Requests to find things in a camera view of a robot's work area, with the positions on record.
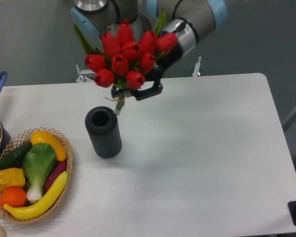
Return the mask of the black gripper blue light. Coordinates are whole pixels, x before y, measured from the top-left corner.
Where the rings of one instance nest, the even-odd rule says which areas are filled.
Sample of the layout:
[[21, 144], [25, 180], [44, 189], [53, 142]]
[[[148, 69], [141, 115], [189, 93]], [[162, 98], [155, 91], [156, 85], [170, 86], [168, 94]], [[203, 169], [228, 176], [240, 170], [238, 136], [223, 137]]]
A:
[[113, 86], [111, 88], [112, 98], [122, 96], [128, 98], [133, 96], [137, 101], [141, 101], [159, 95], [163, 90], [163, 85], [161, 84], [160, 79], [174, 63], [182, 58], [182, 56], [182, 47], [179, 43], [176, 43], [171, 51], [168, 54], [161, 56], [161, 58], [156, 63], [156, 66], [154, 66], [153, 69], [145, 75], [146, 81], [154, 81], [150, 88], [144, 90], [135, 90], [133, 93], [131, 93], [128, 88], [120, 89], [116, 86]]

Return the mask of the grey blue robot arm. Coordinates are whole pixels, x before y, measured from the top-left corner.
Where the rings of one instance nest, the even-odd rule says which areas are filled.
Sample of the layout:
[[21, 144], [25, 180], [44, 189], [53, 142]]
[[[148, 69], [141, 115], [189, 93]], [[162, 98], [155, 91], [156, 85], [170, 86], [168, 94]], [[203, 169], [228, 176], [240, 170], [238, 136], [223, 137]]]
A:
[[104, 33], [116, 34], [119, 24], [129, 20], [135, 38], [144, 31], [152, 29], [147, 17], [161, 16], [165, 11], [165, 23], [161, 33], [174, 32], [178, 42], [170, 53], [161, 57], [148, 80], [153, 86], [132, 92], [130, 89], [118, 89], [113, 86], [113, 98], [135, 97], [140, 101], [161, 93], [160, 82], [163, 73], [175, 62], [187, 55], [193, 48], [214, 31], [227, 16], [227, 7], [222, 0], [76, 0], [70, 10], [74, 23], [85, 36], [100, 38]]

